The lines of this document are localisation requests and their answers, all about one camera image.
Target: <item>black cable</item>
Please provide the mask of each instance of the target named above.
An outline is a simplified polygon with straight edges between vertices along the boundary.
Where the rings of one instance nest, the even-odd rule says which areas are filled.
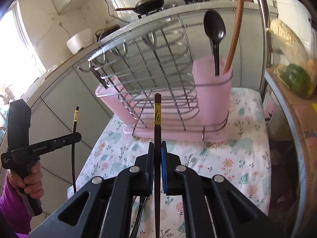
[[[111,15],[111,14],[110,14],[110,9],[109,9],[109,4],[108,4],[107,0],[105,0],[105,2],[106,2],[106,4],[107,4],[107,6],[108,6],[108,14],[109,14],[110,17],[113,17],[113,18],[115,18],[115,19],[117,19],[117,20],[121,20],[121,21],[123,21],[123,22],[125,22],[125,23],[129,23],[128,21],[122,20],[122,19],[120,19],[120,18],[118,18],[118,17],[116,17],[116,16]]]
[[[76,107],[75,115],[74,115],[74,125],[73,125],[73,133],[76,132],[77,127],[77,114],[79,111],[79,107]],[[73,176],[73,188],[74,194],[76,192],[76,176],[75,176],[75,143],[72,144],[72,176]]]

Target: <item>green pepper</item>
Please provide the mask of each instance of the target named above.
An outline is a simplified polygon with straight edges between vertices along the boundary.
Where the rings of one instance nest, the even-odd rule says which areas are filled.
[[[308,73],[296,64],[287,66],[283,73],[283,81],[289,86],[291,90],[302,97],[307,97],[312,83]]]

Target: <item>pink utensil holder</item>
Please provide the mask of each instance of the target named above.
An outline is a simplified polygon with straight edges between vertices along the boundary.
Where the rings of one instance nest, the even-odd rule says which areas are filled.
[[[121,121],[125,123],[137,123],[140,116],[140,109],[137,108],[135,102],[131,96],[127,93],[126,89],[121,84],[117,76],[111,77],[112,82],[117,89],[122,93],[122,97],[115,86],[105,88],[102,84],[99,84],[95,90],[95,94],[112,110]]]
[[[232,69],[223,74],[226,60],[220,58],[220,75],[215,76],[213,56],[194,60],[192,73],[199,103],[201,124],[210,131],[226,123],[229,110]]]

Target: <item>black ladle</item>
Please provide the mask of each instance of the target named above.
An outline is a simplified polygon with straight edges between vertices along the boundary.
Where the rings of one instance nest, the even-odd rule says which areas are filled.
[[[219,13],[214,10],[205,13],[203,27],[206,35],[212,42],[212,50],[215,58],[215,75],[219,76],[219,44],[226,36],[226,27]]]

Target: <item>purple sleeve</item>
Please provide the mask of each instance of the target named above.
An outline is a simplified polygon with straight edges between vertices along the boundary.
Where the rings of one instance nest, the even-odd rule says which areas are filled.
[[[6,177],[4,192],[0,198],[0,211],[15,233],[28,234],[31,231],[31,217],[22,198],[11,186],[8,177]]]

